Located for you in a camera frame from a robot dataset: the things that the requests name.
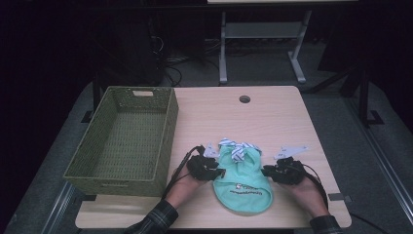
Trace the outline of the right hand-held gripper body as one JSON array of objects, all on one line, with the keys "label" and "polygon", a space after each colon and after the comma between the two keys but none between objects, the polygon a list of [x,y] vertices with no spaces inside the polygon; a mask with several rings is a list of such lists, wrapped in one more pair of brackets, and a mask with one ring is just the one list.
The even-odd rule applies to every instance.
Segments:
[{"label": "right hand-held gripper body", "polygon": [[307,149],[307,146],[283,146],[274,156],[277,164],[275,165],[276,174],[273,181],[287,185],[299,184],[306,171],[303,164],[295,160],[293,156],[305,152]]}]

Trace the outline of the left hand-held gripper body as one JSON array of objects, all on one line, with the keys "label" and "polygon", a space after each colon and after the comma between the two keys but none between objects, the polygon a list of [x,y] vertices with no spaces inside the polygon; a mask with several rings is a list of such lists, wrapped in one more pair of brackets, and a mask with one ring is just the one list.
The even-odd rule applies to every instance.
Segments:
[{"label": "left hand-held gripper body", "polygon": [[219,164],[214,158],[204,156],[206,148],[202,145],[196,146],[197,155],[192,155],[186,163],[190,175],[197,180],[210,180],[210,176],[219,175],[214,169],[218,168]]}]

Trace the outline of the teal striped small garment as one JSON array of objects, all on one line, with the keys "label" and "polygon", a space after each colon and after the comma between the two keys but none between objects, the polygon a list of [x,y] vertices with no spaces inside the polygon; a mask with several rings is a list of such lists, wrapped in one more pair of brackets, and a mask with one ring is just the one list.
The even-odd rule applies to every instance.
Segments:
[{"label": "teal striped small garment", "polygon": [[219,142],[219,169],[224,177],[213,181],[218,201],[228,210],[248,215],[265,212],[273,203],[269,180],[261,171],[261,149],[248,142],[223,138]]}]

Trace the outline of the green woven basket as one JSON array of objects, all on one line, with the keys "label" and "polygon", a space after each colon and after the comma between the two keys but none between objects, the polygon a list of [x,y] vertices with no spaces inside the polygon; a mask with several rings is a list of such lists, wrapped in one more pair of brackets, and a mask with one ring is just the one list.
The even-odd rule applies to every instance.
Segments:
[{"label": "green woven basket", "polygon": [[160,197],[178,110],[172,88],[109,87],[64,178],[91,195]]}]

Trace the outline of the person's left hand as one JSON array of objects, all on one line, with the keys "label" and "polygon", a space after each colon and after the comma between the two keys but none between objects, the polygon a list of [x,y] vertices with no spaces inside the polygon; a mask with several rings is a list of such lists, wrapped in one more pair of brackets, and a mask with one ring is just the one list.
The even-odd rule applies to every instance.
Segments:
[{"label": "person's left hand", "polygon": [[166,201],[177,210],[205,184],[206,182],[204,180],[193,178],[187,167],[184,166],[178,174],[178,181],[172,186],[167,194]]}]

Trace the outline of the person's right hand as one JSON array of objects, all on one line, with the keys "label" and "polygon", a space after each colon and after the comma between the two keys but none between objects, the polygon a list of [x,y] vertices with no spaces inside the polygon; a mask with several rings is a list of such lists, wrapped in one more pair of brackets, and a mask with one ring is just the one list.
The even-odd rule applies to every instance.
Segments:
[{"label": "person's right hand", "polygon": [[316,185],[305,177],[299,184],[285,185],[285,189],[311,218],[330,215]]}]

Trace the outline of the grey tape strip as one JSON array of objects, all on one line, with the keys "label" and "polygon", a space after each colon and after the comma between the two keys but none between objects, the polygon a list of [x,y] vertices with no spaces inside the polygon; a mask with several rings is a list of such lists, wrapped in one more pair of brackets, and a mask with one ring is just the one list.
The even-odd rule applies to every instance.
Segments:
[{"label": "grey tape strip", "polygon": [[327,195],[330,201],[344,201],[345,203],[353,202],[351,196],[343,195],[342,193],[329,193]]}]

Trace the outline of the black metal stand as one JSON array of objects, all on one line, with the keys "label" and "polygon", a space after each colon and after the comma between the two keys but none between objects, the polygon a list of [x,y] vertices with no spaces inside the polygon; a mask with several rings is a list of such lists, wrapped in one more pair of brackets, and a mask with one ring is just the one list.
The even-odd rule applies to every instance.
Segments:
[{"label": "black metal stand", "polygon": [[365,69],[361,70],[359,80],[358,118],[365,128],[371,125],[383,125],[384,121],[376,110],[368,109],[369,76]]},{"label": "black metal stand", "polygon": [[101,88],[99,85],[99,75],[96,74],[94,76],[94,79],[92,81],[92,87],[93,87],[93,109],[88,110],[83,118],[82,118],[82,123],[90,123],[93,119],[94,113],[98,108],[98,105],[100,103],[100,97],[101,97]]}]

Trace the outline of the metal floor rail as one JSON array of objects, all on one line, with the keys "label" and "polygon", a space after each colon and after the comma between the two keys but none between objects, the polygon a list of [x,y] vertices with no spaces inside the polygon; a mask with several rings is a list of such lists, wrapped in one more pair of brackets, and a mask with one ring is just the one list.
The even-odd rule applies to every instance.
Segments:
[{"label": "metal floor rail", "polygon": [[75,188],[69,182],[66,181],[63,184],[60,192],[56,196],[52,210],[46,219],[41,234],[56,234],[74,190]]},{"label": "metal floor rail", "polygon": [[353,100],[345,99],[344,102],[349,109],[352,118],[356,122],[357,127],[372,150],[378,167],[395,195],[405,216],[407,217],[409,223],[413,226],[413,195],[408,192],[406,186],[403,184],[394,167],[391,165],[385,150],[380,146],[379,141],[371,131],[372,126],[382,126],[384,121],[381,119],[376,110],[368,110],[367,114],[371,115],[372,118],[364,121],[359,116],[358,106]]}]

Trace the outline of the white metal frame desk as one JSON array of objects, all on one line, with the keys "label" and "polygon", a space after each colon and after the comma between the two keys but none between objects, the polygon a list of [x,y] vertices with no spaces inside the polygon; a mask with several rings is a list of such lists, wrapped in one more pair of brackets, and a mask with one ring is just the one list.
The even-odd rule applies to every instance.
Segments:
[{"label": "white metal frame desk", "polygon": [[356,0],[207,0],[211,6],[241,7],[246,10],[252,8],[264,9],[265,11],[279,9],[281,6],[304,7],[302,19],[287,21],[270,21],[270,22],[228,22],[227,10],[221,13],[220,28],[220,53],[219,53],[219,83],[227,84],[227,60],[226,60],[226,43],[228,39],[294,39],[295,47],[289,51],[288,59],[299,84],[305,84],[306,78],[298,60],[298,56],[309,27],[310,19],[313,13],[312,5],[330,4],[330,3],[347,3]]}]

